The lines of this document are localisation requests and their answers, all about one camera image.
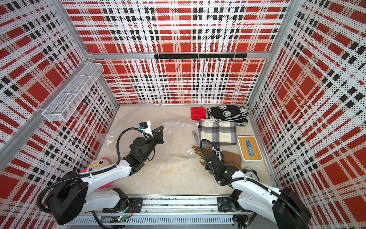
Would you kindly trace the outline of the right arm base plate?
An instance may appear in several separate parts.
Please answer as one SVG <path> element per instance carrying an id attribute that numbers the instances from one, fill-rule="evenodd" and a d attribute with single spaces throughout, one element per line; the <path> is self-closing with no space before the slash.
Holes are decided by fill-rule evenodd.
<path id="1" fill-rule="evenodd" d="M 235 209 L 234 204 L 230 202 L 229 196 L 217 197 L 217 208 L 220 213 L 253 214 L 249 210 Z"/>

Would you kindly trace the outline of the pink striped plush toy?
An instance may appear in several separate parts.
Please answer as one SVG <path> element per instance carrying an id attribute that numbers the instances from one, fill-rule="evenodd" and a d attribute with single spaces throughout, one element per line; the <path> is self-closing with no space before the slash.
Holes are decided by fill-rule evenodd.
<path id="1" fill-rule="evenodd" d="M 96 159 L 96 160 L 92 161 L 90 163 L 90 165 L 81 172 L 81 174 L 83 175 L 86 173 L 92 173 L 97 170 L 103 170 L 111 165 L 112 165 L 112 162 L 107 157 Z"/>

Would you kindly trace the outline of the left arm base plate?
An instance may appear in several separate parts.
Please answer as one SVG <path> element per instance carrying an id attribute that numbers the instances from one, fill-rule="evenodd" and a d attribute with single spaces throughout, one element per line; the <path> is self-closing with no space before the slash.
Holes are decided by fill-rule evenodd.
<path id="1" fill-rule="evenodd" d="M 120 200 L 116 207 L 103 209 L 103 213 L 140 213 L 143 205 L 143 198 L 128 198 Z"/>

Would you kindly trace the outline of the red knitted scarf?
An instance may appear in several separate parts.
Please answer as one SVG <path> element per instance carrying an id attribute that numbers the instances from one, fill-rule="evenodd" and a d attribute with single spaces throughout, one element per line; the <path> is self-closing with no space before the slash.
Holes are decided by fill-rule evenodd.
<path id="1" fill-rule="evenodd" d="M 191 111 L 191 119 L 195 121 L 199 121 L 201 119 L 206 119 L 206 109 L 203 106 L 200 107 L 192 107 Z"/>

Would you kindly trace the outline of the clear plastic vacuum bag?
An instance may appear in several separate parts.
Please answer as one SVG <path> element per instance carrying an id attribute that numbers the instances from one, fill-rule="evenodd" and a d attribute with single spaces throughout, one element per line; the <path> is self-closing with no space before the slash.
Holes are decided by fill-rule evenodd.
<path id="1" fill-rule="evenodd" d="M 123 128 L 103 135 L 104 144 L 98 155 L 113 164 L 129 162 L 131 165 L 153 161 L 168 163 L 194 157 L 198 124 L 165 122 L 158 127 Z"/>

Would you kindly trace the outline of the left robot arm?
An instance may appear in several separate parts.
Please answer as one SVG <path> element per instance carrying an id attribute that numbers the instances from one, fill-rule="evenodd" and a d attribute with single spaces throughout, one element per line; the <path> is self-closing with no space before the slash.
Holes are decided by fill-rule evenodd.
<path id="1" fill-rule="evenodd" d="M 68 172 L 64 177 L 45 188 L 37 197 L 37 207 L 52 214 L 59 225 L 67 224 L 81 213 L 99 209 L 112 212 L 124 212 L 130 208 L 128 196 L 120 189 L 113 188 L 102 192 L 99 188 L 118 179 L 136 174 L 146 161 L 153 157 L 157 145 L 164 143 L 164 127 L 154 130 L 143 128 L 143 123 L 136 129 L 142 134 L 130 144 L 127 156 L 117 155 L 117 162 L 95 171 L 77 173 Z"/>

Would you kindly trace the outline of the small alarm clock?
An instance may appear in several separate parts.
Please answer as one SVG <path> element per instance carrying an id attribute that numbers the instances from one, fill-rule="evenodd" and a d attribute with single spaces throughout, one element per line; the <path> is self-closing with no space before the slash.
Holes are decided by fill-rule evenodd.
<path id="1" fill-rule="evenodd" d="M 255 170 L 248 170 L 248 169 L 243 169 L 242 172 L 249 177 L 250 179 L 253 179 L 255 181 L 260 181 L 258 174 Z"/>

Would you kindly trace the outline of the aluminium front rail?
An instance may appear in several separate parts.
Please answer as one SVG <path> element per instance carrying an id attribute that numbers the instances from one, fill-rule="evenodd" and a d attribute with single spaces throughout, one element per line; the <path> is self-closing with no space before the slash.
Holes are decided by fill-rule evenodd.
<path id="1" fill-rule="evenodd" d="M 269 214 L 272 216 L 277 215 L 288 215 L 293 214 L 298 210 L 295 204 L 286 199 L 284 196 L 276 196 L 274 193 L 271 195 L 274 200 L 269 200 L 269 204 L 261 204 L 259 200 L 245 195 L 239 190 L 235 190 L 230 196 L 230 202 L 234 204 L 235 209 L 244 209 L 261 214 L 262 216 Z M 121 197 L 120 200 L 128 199 L 127 197 Z M 106 206 L 106 201 L 99 198 L 92 198 L 90 200 L 77 199 L 74 202 L 64 204 L 62 207 L 57 207 L 56 209 L 60 211 L 56 216 L 57 220 L 64 220 L 66 223 L 72 221 L 81 213 L 92 212 L 95 210 L 112 209 L 117 206 L 120 200 L 116 204 L 112 204 L 111 207 Z M 147 207 L 153 207 L 158 210 L 168 209 L 170 207 L 176 209 L 193 208 L 198 209 L 199 206 L 204 206 L 206 208 L 217 207 L 217 198 L 213 199 L 212 196 L 209 197 L 160 197 L 160 198 L 144 198 L 142 209 Z"/>

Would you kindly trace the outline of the brown knitted scarf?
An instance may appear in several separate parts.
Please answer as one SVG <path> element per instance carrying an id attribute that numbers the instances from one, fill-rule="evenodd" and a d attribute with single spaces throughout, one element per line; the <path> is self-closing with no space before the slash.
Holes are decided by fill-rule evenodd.
<path id="1" fill-rule="evenodd" d="M 200 147 L 192 146 L 191 149 L 193 150 L 194 153 L 196 153 L 200 157 L 199 161 L 205 167 L 205 169 L 208 170 L 210 174 L 213 174 L 212 171 L 206 166 L 206 161 L 202 151 L 200 150 Z M 212 154 L 214 151 L 213 147 L 204 147 L 203 149 L 207 156 Z M 228 151 L 222 151 L 222 153 L 224 155 L 224 161 L 226 165 L 234 166 L 238 170 L 241 170 L 242 159 L 240 155 Z"/>

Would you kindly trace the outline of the grey white plaid scarf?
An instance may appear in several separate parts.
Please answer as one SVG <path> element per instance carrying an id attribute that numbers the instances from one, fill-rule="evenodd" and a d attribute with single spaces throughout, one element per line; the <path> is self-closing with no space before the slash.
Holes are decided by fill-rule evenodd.
<path id="1" fill-rule="evenodd" d="M 198 139 L 209 140 L 220 146 L 236 145 L 236 123 L 203 119 L 198 124 Z"/>

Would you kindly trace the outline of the small blue object on tray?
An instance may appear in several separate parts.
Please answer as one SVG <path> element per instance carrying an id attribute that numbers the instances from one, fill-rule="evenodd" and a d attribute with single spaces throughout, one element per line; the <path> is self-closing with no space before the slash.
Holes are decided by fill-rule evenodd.
<path id="1" fill-rule="evenodd" d="M 248 154 L 250 156 L 254 156 L 253 148 L 252 148 L 249 140 L 246 140 L 246 146 L 247 146 Z"/>

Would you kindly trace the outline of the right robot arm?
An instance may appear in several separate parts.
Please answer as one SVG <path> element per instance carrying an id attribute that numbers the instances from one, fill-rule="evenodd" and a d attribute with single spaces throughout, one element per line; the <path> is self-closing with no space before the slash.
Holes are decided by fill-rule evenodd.
<path id="1" fill-rule="evenodd" d="M 292 189 L 271 187 L 250 178 L 236 167 L 226 165 L 215 153 L 204 154 L 204 159 L 216 182 L 234 189 L 230 202 L 236 211 L 252 211 L 280 229 L 310 228 L 311 213 Z"/>

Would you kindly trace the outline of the black wall hook rail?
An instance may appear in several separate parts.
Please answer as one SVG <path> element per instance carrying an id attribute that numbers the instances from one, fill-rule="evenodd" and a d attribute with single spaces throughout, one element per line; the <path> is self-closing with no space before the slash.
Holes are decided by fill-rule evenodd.
<path id="1" fill-rule="evenodd" d="M 197 53 L 197 54 L 155 54 L 156 60 L 169 60 L 172 59 L 246 59 L 247 53 Z"/>

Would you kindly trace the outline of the black smiley pattern scarf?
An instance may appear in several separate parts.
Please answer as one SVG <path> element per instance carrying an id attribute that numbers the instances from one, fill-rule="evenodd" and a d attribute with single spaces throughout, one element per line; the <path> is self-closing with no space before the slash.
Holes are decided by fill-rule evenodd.
<path id="1" fill-rule="evenodd" d="M 237 126 L 248 124 L 249 112 L 243 105 L 224 105 L 207 108 L 209 119 L 216 121 L 235 122 Z"/>

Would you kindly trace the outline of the white wooden top tray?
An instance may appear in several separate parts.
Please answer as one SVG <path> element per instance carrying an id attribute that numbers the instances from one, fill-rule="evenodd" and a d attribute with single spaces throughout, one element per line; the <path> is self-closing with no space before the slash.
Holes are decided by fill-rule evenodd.
<path id="1" fill-rule="evenodd" d="M 263 156 L 255 136 L 240 135 L 237 137 L 237 146 L 244 161 L 262 161 Z"/>

